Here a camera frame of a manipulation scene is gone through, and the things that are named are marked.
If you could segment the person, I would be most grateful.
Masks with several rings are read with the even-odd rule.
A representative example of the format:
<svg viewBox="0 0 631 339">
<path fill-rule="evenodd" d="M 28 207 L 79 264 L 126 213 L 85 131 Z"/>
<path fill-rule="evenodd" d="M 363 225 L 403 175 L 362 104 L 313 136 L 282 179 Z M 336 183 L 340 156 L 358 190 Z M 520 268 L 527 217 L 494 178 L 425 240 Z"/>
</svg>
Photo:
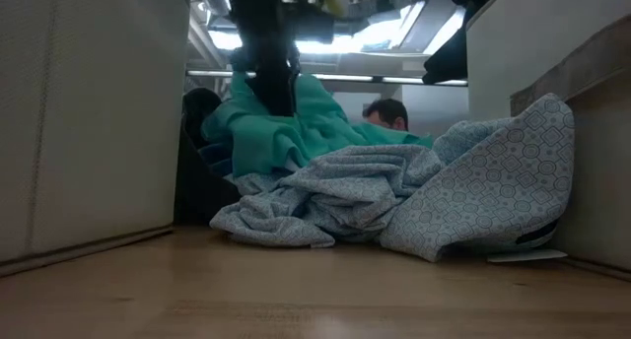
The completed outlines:
<svg viewBox="0 0 631 339">
<path fill-rule="evenodd" d="M 383 99 L 363 110 L 363 117 L 372 124 L 399 131 L 408 131 L 408 113 L 401 101 Z"/>
</svg>

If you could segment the bright ceiling light panel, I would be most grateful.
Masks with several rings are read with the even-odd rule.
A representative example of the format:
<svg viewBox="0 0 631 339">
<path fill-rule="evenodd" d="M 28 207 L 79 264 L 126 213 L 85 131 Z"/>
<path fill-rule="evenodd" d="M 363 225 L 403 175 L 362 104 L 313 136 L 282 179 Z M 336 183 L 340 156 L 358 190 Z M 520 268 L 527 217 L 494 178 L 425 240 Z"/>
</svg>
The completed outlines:
<svg viewBox="0 0 631 339">
<path fill-rule="evenodd" d="M 402 47 L 404 39 L 411 34 L 413 20 L 419 19 L 424 2 L 409 5 L 399 10 L 400 18 L 369 24 L 356 34 L 337 34 L 332 43 L 321 43 L 313 39 L 298 39 L 296 45 L 301 53 L 343 54 L 368 52 L 375 49 L 393 49 Z M 457 8 L 449 19 L 440 27 L 423 50 L 430 55 L 439 49 L 439 44 L 446 43 L 448 34 L 454 34 L 463 24 L 464 9 Z"/>
</svg>

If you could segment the black garment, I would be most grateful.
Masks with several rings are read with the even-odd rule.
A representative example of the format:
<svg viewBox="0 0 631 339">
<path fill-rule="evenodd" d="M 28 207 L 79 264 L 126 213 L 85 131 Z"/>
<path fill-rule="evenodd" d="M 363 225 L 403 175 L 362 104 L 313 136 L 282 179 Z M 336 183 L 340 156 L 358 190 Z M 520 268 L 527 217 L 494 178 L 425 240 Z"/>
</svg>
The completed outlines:
<svg viewBox="0 0 631 339">
<path fill-rule="evenodd" d="M 424 63 L 425 84 L 467 79 L 465 13 L 456 9 L 423 51 L 429 56 Z"/>
</svg>

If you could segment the dark grey trousers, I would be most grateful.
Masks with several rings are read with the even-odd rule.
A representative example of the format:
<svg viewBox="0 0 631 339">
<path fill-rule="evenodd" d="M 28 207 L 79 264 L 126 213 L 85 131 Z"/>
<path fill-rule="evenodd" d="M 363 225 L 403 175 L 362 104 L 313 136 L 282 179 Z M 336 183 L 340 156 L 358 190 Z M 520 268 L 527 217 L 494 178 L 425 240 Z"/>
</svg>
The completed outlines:
<svg viewBox="0 0 631 339">
<path fill-rule="evenodd" d="M 212 172 L 198 150 L 215 143 L 230 143 L 230 137 L 211 141 L 202 136 L 202 122 L 222 103 L 214 92 L 196 88 L 182 97 L 175 185 L 174 223 L 206 226 L 223 207 L 241 199 L 236 186 Z"/>
</svg>

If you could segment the teal garment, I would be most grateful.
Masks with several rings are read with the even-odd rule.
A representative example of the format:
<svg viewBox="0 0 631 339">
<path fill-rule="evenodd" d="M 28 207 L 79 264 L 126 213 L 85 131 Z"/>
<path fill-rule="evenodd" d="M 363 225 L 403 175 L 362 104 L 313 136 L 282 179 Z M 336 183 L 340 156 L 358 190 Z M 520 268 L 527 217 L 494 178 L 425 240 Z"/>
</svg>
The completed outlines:
<svg viewBox="0 0 631 339">
<path fill-rule="evenodd" d="M 350 121 L 342 107 L 312 75 L 295 84 L 297 112 L 275 116 L 268 112 L 237 73 L 231 98 L 206 117 L 202 136 L 209 142 L 228 137 L 233 142 L 233 175 L 299 169 L 310 160 L 348 146 L 433 146 L 431 136 L 415 136 L 366 122 Z"/>
</svg>

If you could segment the light blue patterned shirt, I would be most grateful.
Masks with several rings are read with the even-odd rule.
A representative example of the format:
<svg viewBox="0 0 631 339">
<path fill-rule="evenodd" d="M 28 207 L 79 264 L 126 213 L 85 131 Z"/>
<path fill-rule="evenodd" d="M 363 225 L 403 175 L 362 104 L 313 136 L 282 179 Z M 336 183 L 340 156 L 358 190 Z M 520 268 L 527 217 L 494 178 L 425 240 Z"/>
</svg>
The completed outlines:
<svg viewBox="0 0 631 339">
<path fill-rule="evenodd" d="M 527 250 L 567 207 L 574 141 L 571 108 L 548 94 L 512 118 L 460 122 L 432 148 L 350 146 L 287 176 L 242 176 L 242 199 L 210 226 L 245 243 L 375 242 L 432 262 L 452 246 Z"/>
</svg>

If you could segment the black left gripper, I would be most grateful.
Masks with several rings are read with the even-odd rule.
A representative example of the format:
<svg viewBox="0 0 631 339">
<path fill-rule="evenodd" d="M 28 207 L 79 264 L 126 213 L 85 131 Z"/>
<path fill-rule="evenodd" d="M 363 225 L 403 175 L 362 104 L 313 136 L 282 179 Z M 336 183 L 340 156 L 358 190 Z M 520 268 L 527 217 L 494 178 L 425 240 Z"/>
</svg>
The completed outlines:
<svg viewBox="0 0 631 339">
<path fill-rule="evenodd" d="M 273 89 L 265 77 L 247 77 L 258 101 L 274 115 L 292 116 L 296 109 L 295 82 L 301 70 L 299 40 L 330 44 L 335 16 L 321 0 L 229 0 L 230 20 L 242 46 L 233 54 L 238 71 L 278 74 L 277 111 Z"/>
</svg>

